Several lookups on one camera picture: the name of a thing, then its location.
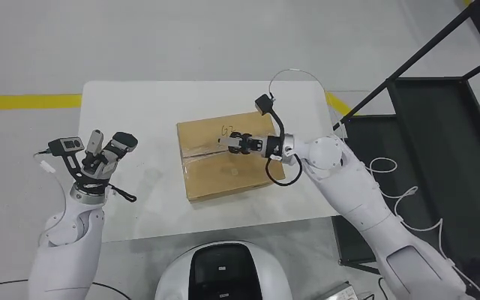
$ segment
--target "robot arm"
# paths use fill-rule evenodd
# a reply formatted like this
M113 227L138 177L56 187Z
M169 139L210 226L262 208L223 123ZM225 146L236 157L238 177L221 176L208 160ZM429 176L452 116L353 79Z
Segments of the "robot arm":
M262 114L272 114L272 104L266 94L256 100ZM370 245L380 273L399 299L471 299L452 261L410 233L392 214L374 177L340 138L332 134L302 142L285 134L274 114L280 136L232 133L230 138L219 139L219 143L232 153L258 152L285 164L301 161L303 173Z
M127 133L116 133L103 149L102 140L99 130L92 132L82 167L75 157L84 149L79 137L52 141L43 152L61 156L75 183L65 198L64 213L52 216L42 233L28 279L31 300L83 300L92 285L104 227L105 188L111 186L120 159L137 146ZM128 201L136 199L115 189Z

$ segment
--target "gray floor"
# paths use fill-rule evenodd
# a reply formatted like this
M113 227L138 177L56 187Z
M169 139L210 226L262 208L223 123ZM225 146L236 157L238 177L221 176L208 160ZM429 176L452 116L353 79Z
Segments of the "gray floor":
M269 80L282 68L304 68L353 105L460 7L455 0L3 1L0 95L79 93L89 80ZM479 62L479 39L468 23L408 74L460 75ZM480 87L478 80L472 85ZM393 110L381 94L362 112ZM0 281L28 277L38 233L62 207L59 189L32 153L75 135L79 115L80 109L0 111ZM69 188L62 162L49 162ZM168 263L219 239L252 241L274 253L295 299L314 299L346 280L358 293L383 298L377 276L337 264L330 219L105 244L96 280L133 299L152 299ZM26 285L0 286L0 298L25 299ZM88 296L120 298L99 287Z

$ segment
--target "white tabletop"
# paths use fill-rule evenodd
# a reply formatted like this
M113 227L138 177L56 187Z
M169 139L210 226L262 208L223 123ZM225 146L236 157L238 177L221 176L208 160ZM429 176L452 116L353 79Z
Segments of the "white tabletop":
M119 163L111 183L138 197L109 196L103 241L114 242L328 217L337 212L306 175L268 187L190 203L185 194L176 124L256 111L268 82L89 82L83 89L79 136L100 129L133 134L139 145ZM274 82L274 108L286 132L312 140L332 132L325 95L316 82ZM298 166L285 166L287 179Z

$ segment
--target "cardboard box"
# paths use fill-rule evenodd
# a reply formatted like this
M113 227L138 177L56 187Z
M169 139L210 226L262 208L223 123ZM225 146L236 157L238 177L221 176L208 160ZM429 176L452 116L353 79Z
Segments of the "cardboard box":
M266 159L258 153L232 154L219 137L232 131L254 137L275 135L269 115L258 112L228 115L177 124L181 162L187 198L191 202L249 191L270 185L265 172ZM272 161L269 170L273 178L285 178L284 168Z

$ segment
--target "yellow tape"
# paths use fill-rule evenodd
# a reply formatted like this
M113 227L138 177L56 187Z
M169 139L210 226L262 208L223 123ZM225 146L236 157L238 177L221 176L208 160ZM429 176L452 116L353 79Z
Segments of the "yellow tape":
M81 107L81 94L21 94L0 96L0 110Z
M342 100L338 99L337 96L329 91L325 92L325 97L327 97L327 104L330 105L334 110L338 111L342 116L345 116L350 110L352 110Z
M328 105L331 104L342 116L345 116L351 109L342 100L330 92L326 92ZM0 110L35 110L71 108L82 106L81 94L21 94L21 95L0 95Z

